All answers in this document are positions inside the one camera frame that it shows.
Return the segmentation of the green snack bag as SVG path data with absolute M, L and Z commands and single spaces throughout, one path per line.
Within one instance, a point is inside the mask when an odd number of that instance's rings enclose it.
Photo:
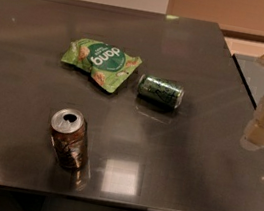
M 142 63 L 119 48 L 92 39 L 72 41 L 61 61 L 84 72 L 106 92 L 112 94 Z

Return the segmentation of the green soda can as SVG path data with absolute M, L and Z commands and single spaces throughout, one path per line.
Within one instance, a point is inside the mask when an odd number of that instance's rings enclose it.
M 137 89 L 139 95 L 172 109 L 180 106 L 184 96 L 184 88 L 179 84 L 146 74 L 141 76 Z

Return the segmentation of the orange-brown soda can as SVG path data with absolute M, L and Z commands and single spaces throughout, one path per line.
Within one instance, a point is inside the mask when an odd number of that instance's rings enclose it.
M 64 169 L 78 170 L 88 160 L 87 126 L 79 110 L 61 109 L 51 119 L 51 139 L 58 163 Z

